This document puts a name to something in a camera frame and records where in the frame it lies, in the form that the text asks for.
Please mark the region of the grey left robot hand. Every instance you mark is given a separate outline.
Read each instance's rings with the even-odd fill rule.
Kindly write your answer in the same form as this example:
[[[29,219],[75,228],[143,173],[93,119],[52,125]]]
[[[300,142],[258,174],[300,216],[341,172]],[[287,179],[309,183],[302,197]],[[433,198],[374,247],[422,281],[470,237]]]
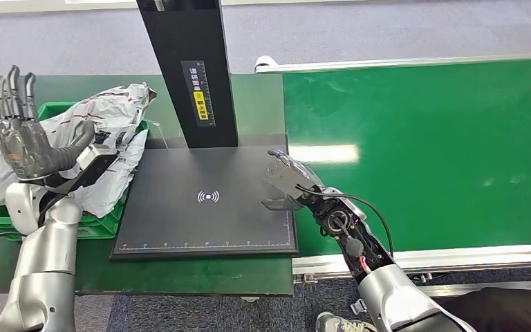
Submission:
[[[52,147],[35,113],[33,86],[28,73],[19,86],[20,69],[13,64],[0,79],[0,151],[18,179],[30,181],[73,168],[91,144],[95,124],[83,121],[78,137],[65,147]]]

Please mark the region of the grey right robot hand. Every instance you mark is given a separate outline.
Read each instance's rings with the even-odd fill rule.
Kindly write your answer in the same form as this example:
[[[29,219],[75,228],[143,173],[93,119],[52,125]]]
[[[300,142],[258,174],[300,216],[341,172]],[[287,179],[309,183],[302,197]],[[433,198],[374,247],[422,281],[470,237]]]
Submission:
[[[274,157],[267,167],[264,180],[284,193],[283,199],[263,199],[261,204],[271,211],[297,211],[305,207],[309,193],[314,186],[323,189],[319,177],[308,166],[295,160],[280,149],[268,150]]]

